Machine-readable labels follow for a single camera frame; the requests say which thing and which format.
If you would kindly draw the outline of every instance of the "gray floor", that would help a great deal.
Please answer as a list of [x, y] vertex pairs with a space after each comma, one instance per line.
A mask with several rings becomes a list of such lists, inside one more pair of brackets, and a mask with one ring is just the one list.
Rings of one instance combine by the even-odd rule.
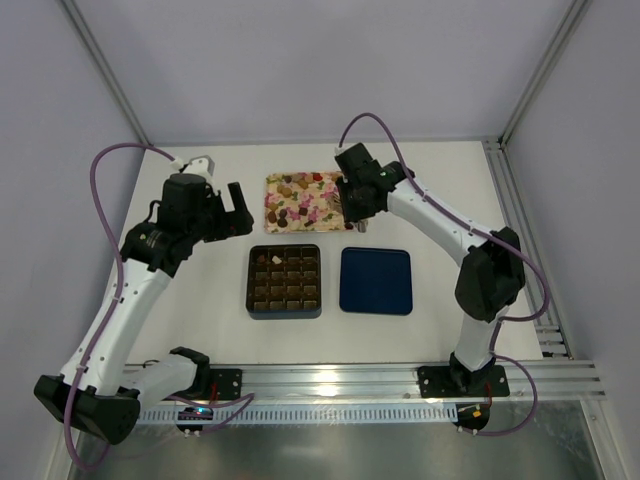
[[[491, 429], [513, 425], [527, 404], [492, 407]], [[544, 403], [534, 423], [501, 438], [472, 438], [450, 424], [232, 428], [175, 438], [135, 460], [175, 427], [140, 427], [91, 474], [74, 480], [602, 479], [578, 403]], [[102, 445], [85, 441], [90, 458]]]

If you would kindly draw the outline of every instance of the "blue tray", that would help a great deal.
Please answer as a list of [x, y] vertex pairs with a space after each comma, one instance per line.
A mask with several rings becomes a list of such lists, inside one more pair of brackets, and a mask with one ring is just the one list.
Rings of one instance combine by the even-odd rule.
[[411, 313], [409, 253], [383, 248], [345, 248], [340, 267], [340, 308], [351, 313]]

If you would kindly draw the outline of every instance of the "robotic arm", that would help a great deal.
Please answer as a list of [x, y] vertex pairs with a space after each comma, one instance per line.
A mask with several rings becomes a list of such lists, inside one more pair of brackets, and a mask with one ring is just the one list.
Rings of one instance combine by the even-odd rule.
[[[424, 202], [400, 163], [392, 162], [381, 167], [361, 143], [340, 152], [336, 162], [343, 173], [337, 186], [347, 222], [357, 222], [380, 211], [388, 211], [417, 227], [460, 267], [455, 297], [464, 317], [460, 339], [450, 357], [450, 381], [459, 396], [484, 387], [495, 363], [490, 344], [498, 324], [497, 318], [506, 313], [525, 284], [522, 261], [505, 249], [464, 231]], [[417, 179], [415, 181], [424, 192], [429, 191]], [[436, 200], [457, 217], [468, 218]], [[493, 232], [477, 224], [474, 226], [520, 249], [518, 236], [513, 230], [505, 227]]]
[[[197, 398], [210, 387], [209, 357], [187, 348], [171, 350], [163, 361], [132, 375], [125, 362], [147, 315], [176, 275], [193, 247], [252, 231], [249, 213], [238, 183], [228, 185], [234, 210], [226, 212], [212, 182], [213, 161], [193, 159], [165, 181], [157, 220], [153, 211], [126, 235], [121, 256], [124, 289], [119, 303], [95, 345], [75, 397], [71, 426], [115, 445], [133, 429], [141, 410], [179, 393]], [[59, 421], [63, 421], [70, 384], [83, 352], [98, 329], [116, 292], [111, 285], [84, 340], [60, 375], [43, 375], [34, 393]]]

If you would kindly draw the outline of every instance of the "gray wall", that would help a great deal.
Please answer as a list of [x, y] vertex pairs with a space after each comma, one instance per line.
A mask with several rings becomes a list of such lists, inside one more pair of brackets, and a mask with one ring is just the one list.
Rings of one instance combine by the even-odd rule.
[[640, 456], [640, 3], [595, 1], [509, 153], [576, 354]]
[[[57, 423], [32, 394], [86, 331], [110, 266], [89, 164], [133, 140], [56, 2], [3, 2], [0, 13], [0, 478], [41, 478]], [[121, 228], [140, 155], [99, 171]]]
[[497, 135], [570, 1], [77, 3], [153, 140], [206, 144]]

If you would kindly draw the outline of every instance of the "black mounting plate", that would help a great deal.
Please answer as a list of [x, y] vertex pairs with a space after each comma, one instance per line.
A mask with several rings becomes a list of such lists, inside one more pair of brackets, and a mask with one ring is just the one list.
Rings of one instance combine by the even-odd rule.
[[207, 392], [209, 400], [216, 388], [213, 400], [236, 400], [242, 394], [242, 370], [239, 368], [212, 368], [210, 371], [211, 389]]
[[[494, 365], [487, 376], [487, 383], [491, 388], [492, 397], [508, 397], [511, 393], [504, 367]], [[422, 398], [463, 398], [486, 397], [485, 385], [468, 393], [460, 392], [451, 380], [448, 366], [418, 368], [418, 386]]]

